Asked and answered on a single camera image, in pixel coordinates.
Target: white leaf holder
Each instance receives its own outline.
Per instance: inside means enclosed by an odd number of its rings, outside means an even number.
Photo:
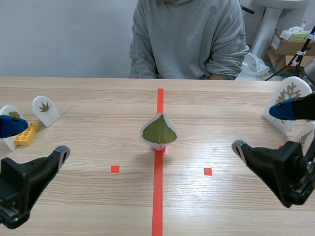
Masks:
[[[303,155],[305,156],[315,138],[315,122],[309,122],[302,131],[295,137],[294,141],[302,145]]]
[[[171,143],[168,143],[168,144],[161,144],[161,147],[160,147],[159,144],[149,142],[149,141],[147,141],[147,140],[145,140],[145,139],[143,138],[143,131],[145,130],[145,128],[147,128],[148,125],[150,125],[151,123],[153,123],[154,121],[156,121],[161,115],[164,116],[164,120],[165,120],[167,126],[170,127],[170,128],[174,131],[174,133],[176,134],[176,136],[177,136],[177,138],[178,138],[177,131],[176,131],[175,126],[173,125],[173,123],[172,123],[172,121],[171,121],[169,115],[168,115],[168,114],[165,114],[165,113],[164,113],[164,114],[158,114],[158,115],[156,115],[153,119],[151,119],[148,123],[146,123],[146,124],[144,125],[144,127],[141,129],[141,133],[140,133],[141,139],[142,139],[143,141],[145,141],[146,143],[148,143],[151,147],[155,148],[156,150],[164,149],[165,147],[167,147],[167,146],[169,146],[169,145],[171,145],[171,144],[173,144],[173,143],[176,142],[176,140],[175,140],[175,141],[173,141],[173,142],[171,142]]]
[[[268,120],[272,125],[279,129],[282,133],[287,134],[294,127],[296,121],[292,120],[280,120],[272,117],[269,114],[269,109],[280,102],[284,102],[290,98],[305,97],[312,93],[311,87],[301,80],[299,77],[290,77],[281,82],[273,94],[268,106],[265,108],[262,116]]]
[[[40,109],[40,107],[43,107],[43,105],[46,106],[47,103],[49,106],[49,110],[46,112],[41,112],[42,109]],[[31,108],[35,115],[46,127],[51,126],[60,118],[56,105],[48,97],[45,96],[36,97],[31,104]]]
[[[9,116],[10,112],[17,112],[20,115],[21,119],[24,119],[21,112],[19,111],[19,109],[15,106],[11,106],[11,105],[7,105],[1,108],[0,110],[0,115],[5,115],[5,116]],[[14,137],[9,137],[9,138],[4,138],[2,139],[4,141],[5,144],[7,144],[7,146],[13,151],[16,148],[16,145],[14,143],[15,140],[15,136]]]

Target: screw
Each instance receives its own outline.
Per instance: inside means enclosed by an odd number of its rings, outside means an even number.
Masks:
[[[313,162],[310,161],[306,165],[306,172],[308,174],[311,174],[311,173],[313,173],[313,171],[314,171],[314,164],[313,164]]]

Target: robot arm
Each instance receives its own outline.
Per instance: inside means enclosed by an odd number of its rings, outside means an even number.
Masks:
[[[306,97],[294,98],[274,105],[270,108],[269,114],[282,120],[315,120],[315,93]]]
[[[0,116],[0,138],[8,138],[18,135],[28,128],[28,123],[24,119],[10,116]]]
[[[315,120],[314,104],[315,93],[277,104],[269,113],[278,119]],[[315,188],[315,139],[305,156],[301,144],[295,142],[287,142],[282,148],[272,150],[252,148],[238,140],[232,148],[287,208],[292,204],[304,204]]]
[[[20,118],[0,116],[0,137],[22,133],[28,123]],[[48,157],[25,164],[10,158],[1,160],[0,224],[16,229],[30,217],[30,212],[41,193],[54,179],[70,155],[66,146],[56,148]]]

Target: white wall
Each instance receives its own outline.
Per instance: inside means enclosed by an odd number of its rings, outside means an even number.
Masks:
[[[315,25],[315,0],[310,0],[306,5],[297,9],[285,9],[278,23],[278,30],[287,30],[293,26],[300,26],[307,22],[306,30],[311,30]]]
[[[247,43],[252,45],[265,8],[254,3],[253,0],[241,0],[241,4],[255,11],[255,15],[243,13]],[[307,21],[306,30],[310,30],[315,25],[314,13],[315,0],[310,0],[308,4],[297,9],[285,9],[280,17],[278,30],[287,30],[292,26],[300,26],[303,21]]]
[[[255,11],[254,15],[243,11],[246,30],[246,43],[252,45],[258,32],[265,8],[253,2],[253,0],[241,0],[241,4]]]
[[[127,77],[137,0],[0,0],[0,75]]]

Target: leaf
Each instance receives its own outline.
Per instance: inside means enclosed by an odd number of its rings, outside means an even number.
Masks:
[[[287,95],[289,98],[299,98],[301,96],[301,90],[294,91],[296,87],[297,85],[292,82],[291,86],[288,85],[286,87],[286,91],[283,89],[282,92],[280,92],[280,96],[278,96],[276,104],[286,101],[285,95]]]
[[[310,132],[306,133],[305,135],[303,135],[300,140],[299,143],[302,145],[302,148],[304,148],[304,144],[306,139],[309,137],[309,135],[313,132],[313,130],[311,130]]]
[[[169,144],[177,139],[176,133],[167,125],[163,114],[143,130],[142,137],[148,142],[159,144],[161,149],[161,144]]]
[[[48,102],[47,102],[47,105],[45,105],[44,103],[41,103],[41,104],[43,104],[43,107],[39,107],[41,109],[40,112],[48,112],[50,108]]]
[[[17,112],[9,112],[9,116],[16,119],[20,118],[20,114]]]

